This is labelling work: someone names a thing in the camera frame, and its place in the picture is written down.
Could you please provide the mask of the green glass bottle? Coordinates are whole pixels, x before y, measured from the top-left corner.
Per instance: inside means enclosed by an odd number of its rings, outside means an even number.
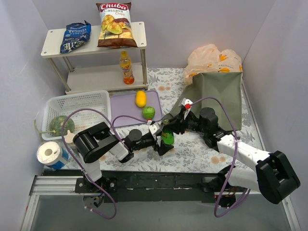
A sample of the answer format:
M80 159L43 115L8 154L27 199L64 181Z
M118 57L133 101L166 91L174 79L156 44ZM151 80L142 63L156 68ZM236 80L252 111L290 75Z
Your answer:
M173 145L174 144L174 134L173 132L167 127L169 124L168 119L164 119L162 123L162 134L161 139L164 141L167 145Z

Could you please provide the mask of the yellow mango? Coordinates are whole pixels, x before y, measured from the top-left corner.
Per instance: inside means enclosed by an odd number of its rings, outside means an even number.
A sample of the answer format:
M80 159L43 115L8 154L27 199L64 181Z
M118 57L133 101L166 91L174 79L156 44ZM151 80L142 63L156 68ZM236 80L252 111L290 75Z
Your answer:
M137 91L136 93L136 98L135 98L135 103L139 108L143 108L147 104L147 96L146 93L142 90Z

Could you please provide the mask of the green canvas tote bag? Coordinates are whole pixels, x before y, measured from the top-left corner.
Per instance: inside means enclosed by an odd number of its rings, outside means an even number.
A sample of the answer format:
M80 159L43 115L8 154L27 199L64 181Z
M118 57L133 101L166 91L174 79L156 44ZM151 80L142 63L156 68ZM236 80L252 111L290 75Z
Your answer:
M195 75L169 112L172 116L180 112L183 98L195 102L203 97L214 97L222 103L236 130L242 129L241 72L206 72Z

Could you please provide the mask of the orange plastic grocery bag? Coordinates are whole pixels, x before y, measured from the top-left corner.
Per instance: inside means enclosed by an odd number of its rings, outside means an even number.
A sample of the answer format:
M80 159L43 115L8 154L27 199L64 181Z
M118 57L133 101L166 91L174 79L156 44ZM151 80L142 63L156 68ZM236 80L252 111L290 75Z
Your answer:
M193 77L199 73L242 72L241 57L231 49L219 51L215 44L208 44L195 49L187 60L188 65L183 71L184 83L193 83Z

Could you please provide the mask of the orange juice bottle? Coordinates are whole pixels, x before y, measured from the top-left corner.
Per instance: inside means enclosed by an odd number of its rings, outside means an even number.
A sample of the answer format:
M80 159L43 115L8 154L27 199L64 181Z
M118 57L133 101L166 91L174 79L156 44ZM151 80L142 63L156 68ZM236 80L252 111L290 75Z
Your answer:
M123 72L123 82L127 85L134 83L134 76L132 72L132 62L126 51L121 52L119 64Z

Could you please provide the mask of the green melon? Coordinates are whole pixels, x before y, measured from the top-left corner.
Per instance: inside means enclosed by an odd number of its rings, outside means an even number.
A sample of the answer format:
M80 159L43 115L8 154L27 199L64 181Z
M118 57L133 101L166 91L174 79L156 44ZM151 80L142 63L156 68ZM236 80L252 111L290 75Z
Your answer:
M52 119L50 122L50 131L53 136L61 136L62 126L64 121L67 119L67 116L60 115ZM69 118L64 126L64 135L67 135L68 131L73 133L75 130L75 124L71 118Z

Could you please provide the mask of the cassava chips bag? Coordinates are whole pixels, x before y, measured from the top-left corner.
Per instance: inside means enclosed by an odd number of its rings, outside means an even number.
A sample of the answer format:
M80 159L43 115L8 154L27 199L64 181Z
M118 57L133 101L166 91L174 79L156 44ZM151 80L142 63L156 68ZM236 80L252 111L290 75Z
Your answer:
M97 46L137 47L131 29L131 3L96 3L96 6L101 18L101 31Z

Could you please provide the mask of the blue snack packet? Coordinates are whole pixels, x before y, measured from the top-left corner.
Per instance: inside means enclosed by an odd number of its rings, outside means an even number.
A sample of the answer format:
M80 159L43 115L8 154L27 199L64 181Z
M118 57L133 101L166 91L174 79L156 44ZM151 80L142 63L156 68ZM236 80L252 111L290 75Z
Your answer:
M60 46L60 53L66 54L83 46L90 39L91 24L87 21L84 23L72 23L66 26L63 41Z

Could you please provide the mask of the floral patterned table mat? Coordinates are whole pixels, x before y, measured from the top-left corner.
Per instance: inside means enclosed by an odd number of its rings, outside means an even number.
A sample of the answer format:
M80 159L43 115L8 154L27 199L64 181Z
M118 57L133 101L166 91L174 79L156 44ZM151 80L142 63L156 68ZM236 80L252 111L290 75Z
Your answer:
M148 89L157 91L163 115L172 109L186 87L183 82L183 70L184 68L148 68ZM241 90L242 129L237 131L237 135L242 142L263 149L243 81ZM134 128L140 129L143 134L148 132L146 125L122 127L116 130L123 138ZM174 149L163 156L159 156L152 147L149 147L134 152L134 157L123 164L109 153L105 154L99 163L101 170L217 173L231 162L232 157L209 149L200 133L186 131L185 134L175 135Z

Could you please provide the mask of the purple plastic tray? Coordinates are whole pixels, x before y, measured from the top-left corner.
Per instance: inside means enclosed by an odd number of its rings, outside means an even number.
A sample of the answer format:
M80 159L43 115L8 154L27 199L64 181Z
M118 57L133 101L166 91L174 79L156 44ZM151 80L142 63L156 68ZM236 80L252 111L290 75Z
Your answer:
M161 120L163 117L161 104L159 101L158 93L154 90L145 91L147 106L151 106L155 109L154 121ZM112 121L119 115L129 115L144 121L145 119L142 116L142 108L139 108L135 103L136 92L113 95L110 97L111 102L111 117ZM125 127L141 124L142 122L129 118L121 117L118 118L114 127Z

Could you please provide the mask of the beige capped bottle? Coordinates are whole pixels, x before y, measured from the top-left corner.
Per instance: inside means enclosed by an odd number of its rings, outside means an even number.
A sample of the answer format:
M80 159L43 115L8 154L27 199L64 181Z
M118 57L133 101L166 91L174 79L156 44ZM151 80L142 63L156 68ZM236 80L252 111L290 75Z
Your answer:
M67 135L65 136L64 140L67 144L74 144L73 138L75 137L75 134L72 133L70 130L67 131Z

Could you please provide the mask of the white perforated plastic basket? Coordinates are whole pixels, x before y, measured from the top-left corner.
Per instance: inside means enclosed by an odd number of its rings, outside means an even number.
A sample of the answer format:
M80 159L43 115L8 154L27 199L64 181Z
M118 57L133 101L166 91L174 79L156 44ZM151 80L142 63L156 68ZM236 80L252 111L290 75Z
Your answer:
M58 116L69 116L78 109L91 108L103 113L111 120L111 104L109 93L105 90L89 91L64 96L53 97L47 101L42 128L44 132L42 138L45 141L60 140L60 136L56 136L50 131L51 121ZM103 116L93 111L81 111L71 119L74 122L74 134L90 128L100 122L107 122Z

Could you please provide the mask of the white paper towel roll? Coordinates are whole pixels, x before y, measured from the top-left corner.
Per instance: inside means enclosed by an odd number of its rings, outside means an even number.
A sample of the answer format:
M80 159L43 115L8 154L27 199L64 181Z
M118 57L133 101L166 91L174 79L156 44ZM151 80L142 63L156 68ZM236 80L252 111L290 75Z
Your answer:
M43 165L54 170L59 170L67 164L68 153L58 142L48 141L39 146L37 159Z

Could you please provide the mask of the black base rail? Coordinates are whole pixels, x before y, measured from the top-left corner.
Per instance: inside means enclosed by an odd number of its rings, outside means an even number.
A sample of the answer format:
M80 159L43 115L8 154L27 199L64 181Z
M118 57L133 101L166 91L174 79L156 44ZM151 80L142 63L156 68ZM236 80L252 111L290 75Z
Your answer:
M98 208L112 202L184 202L197 201L215 204L219 191L209 187L208 182L216 180L216 174L103 171L97 181L105 195L88 182L80 171L56 170L42 173L44 177L74 179L72 192L85 196L84 201Z

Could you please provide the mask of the aluminium frame rail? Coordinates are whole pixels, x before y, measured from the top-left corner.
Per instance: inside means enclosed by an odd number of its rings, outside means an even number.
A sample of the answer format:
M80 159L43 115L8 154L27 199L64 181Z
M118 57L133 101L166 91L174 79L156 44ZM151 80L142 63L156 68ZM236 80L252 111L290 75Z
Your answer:
M77 178L81 176L35 176L29 193L21 230L29 231L32 226L41 195L74 195Z

